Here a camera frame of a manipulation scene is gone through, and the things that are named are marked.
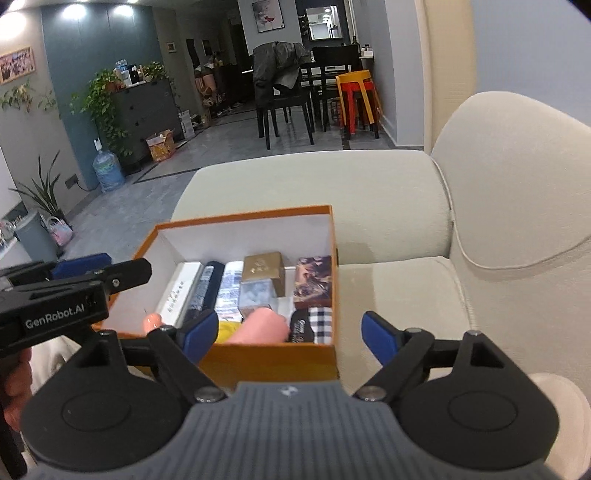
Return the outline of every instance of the yellow item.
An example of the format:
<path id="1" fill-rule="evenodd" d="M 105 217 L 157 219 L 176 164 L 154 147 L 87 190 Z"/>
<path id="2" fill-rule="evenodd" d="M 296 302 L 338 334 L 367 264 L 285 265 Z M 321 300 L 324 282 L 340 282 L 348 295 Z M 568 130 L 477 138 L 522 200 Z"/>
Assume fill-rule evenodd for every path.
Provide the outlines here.
<path id="1" fill-rule="evenodd" d="M 216 343 L 223 343 L 228 340 L 234 332 L 238 330 L 238 327 L 242 325 L 240 322 L 220 322 L 219 331 L 217 333 Z"/>
<path id="2" fill-rule="evenodd" d="M 359 88 L 361 89 L 361 95 L 363 96 L 363 101 L 365 102 L 365 109 L 368 113 L 368 119 L 370 124 L 376 123 L 374 119 L 374 113 L 372 112 L 371 105 L 369 104 L 369 97 L 367 90 L 365 90 L 365 80 L 372 80 L 371 72 L 369 70 L 361 70 L 359 72 L 349 72 L 344 73 L 342 75 L 338 75 L 336 78 L 336 85 L 339 88 L 339 96 L 340 96 L 340 106 L 341 111 L 343 112 L 343 119 L 345 121 L 345 126 L 347 125 L 347 116 L 345 112 L 345 99 L 343 98 L 343 89 L 341 88 L 342 83 L 358 83 Z M 376 104 L 378 105 L 379 111 L 382 111 L 382 105 L 379 102 L 378 94 L 374 91 L 374 96 L 376 99 Z"/>

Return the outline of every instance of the gray gripper base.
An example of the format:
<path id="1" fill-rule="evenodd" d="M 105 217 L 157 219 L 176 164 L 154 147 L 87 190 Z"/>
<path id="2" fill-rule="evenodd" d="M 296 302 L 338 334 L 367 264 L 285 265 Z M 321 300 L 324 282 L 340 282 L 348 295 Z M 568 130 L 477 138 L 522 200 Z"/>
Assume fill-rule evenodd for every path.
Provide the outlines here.
<path id="1" fill-rule="evenodd" d="M 195 405 L 168 445 L 132 466 L 80 473 L 40 465 L 25 478 L 558 480 L 542 461 L 497 473 L 443 463 L 407 439 L 388 406 L 350 398 L 338 382 L 242 383 L 228 400 Z"/>

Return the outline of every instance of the sofa armrest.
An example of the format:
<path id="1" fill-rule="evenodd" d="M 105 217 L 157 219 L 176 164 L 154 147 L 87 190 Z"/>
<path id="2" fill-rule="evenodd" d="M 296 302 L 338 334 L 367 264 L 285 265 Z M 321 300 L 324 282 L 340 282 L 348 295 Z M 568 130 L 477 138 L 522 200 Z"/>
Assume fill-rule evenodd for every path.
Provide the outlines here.
<path id="1" fill-rule="evenodd" d="M 325 151 L 199 170 L 173 220 L 332 205 L 339 259 L 447 256 L 449 205 L 430 157 L 414 150 Z"/>

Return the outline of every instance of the stacked stools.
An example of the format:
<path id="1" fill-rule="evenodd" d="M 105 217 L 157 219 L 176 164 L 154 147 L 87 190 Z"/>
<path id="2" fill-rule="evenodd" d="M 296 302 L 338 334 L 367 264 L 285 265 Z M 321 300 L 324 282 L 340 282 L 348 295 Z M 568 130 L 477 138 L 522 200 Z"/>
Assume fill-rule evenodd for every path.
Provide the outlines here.
<path id="1" fill-rule="evenodd" d="M 350 72 L 339 75 L 336 78 L 337 86 L 339 88 L 340 103 L 343 110 L 342 124 L 345 126 L 345 136 L 350 139 L 351 134 L 356 131 L 356 95 L 361 94 L 363 103 L 365 105 L 365 113 L 369 120 L 369 124 L 374 131 L 375 138 L 379 138 L 378 120 L 380 112 L 382 111 L 379 102 L 378 92 L 372 80 L 371 72 L 369 70 L 362 70 L 360 72 Z"/>

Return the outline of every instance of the mirror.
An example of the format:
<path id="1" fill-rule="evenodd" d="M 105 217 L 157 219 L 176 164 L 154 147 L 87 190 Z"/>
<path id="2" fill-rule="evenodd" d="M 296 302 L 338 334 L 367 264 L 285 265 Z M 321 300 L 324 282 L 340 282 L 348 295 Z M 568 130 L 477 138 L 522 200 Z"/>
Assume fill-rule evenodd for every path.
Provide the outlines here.
<path id="1" fill-rule="evenodd" d="M 311 40 L 343 38 L 340 28 L 339 12 L 335 6 L 306 8 Z"/>

